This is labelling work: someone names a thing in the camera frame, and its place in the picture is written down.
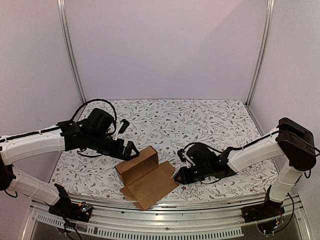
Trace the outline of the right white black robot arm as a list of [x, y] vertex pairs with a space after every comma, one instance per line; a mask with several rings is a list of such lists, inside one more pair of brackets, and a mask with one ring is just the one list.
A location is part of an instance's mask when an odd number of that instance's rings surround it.
[[315, 147], [310, 130], [283, 117], [270, 132], [244, 146], [217, 150], [202, 142], [192, 142], [177, 155], [181, 162], [190, 164], [181, 167], [174, 176], [175, 182], [183, 185], [201, 182], [208, 177], [220, 181], [264, 160], [285, 156], [286, 163], [269, 187], [267, 200], [258, 208], [262, 218], [269, 218], [304, 172], [316, 165], [320, 151]]

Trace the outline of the brown cardboard box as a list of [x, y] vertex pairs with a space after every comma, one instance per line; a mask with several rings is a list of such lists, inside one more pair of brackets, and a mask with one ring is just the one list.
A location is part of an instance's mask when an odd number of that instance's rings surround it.
[[115, 166], [124, 187], [120, 192], [140, 210], [147, 210], [173, 192], [180, 184], [174, 181], [175, 167], [169, 161], [159, 163], [158, 152], [148, 146], [140, 155]]

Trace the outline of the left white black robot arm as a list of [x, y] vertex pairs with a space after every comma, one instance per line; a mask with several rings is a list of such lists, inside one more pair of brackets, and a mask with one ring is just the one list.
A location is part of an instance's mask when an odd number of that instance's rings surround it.
[[45, 202], [63, 216], [74, 213], [74, 205], [65, 188], [39, 180], [14, 166], [23, 159], [53, 152], [94, 150], [100, 156], [130, 161], [140, 155], [132, 141], [118, 137], [129, 122], [117, 121], [102, 109], [94, 108], [87, 118], [67, 120], [47, 129], [0, 139], [0, 189], [22, 193]]

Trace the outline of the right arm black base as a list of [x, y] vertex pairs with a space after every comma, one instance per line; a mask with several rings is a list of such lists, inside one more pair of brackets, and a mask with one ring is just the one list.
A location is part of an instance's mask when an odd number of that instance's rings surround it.
[[285, 213], [282, 202], [270, 199], [271, 186], [267, 189], [263, 203], [245, 206], [241, 208], [241, 216], [245, 223], [260, 221], [276, 217]]

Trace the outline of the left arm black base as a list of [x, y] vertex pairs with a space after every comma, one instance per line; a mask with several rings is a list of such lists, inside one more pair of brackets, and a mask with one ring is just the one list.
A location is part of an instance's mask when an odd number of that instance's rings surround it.
[[93, 206], [85, 201], [72, 203], [63, 186], [57, 183], [55, 183], [54, 186], [58, 190], [59, 199], [54, 205], [50, 205], [48, 212], [62, 218], [88, 223], [91, 218]]

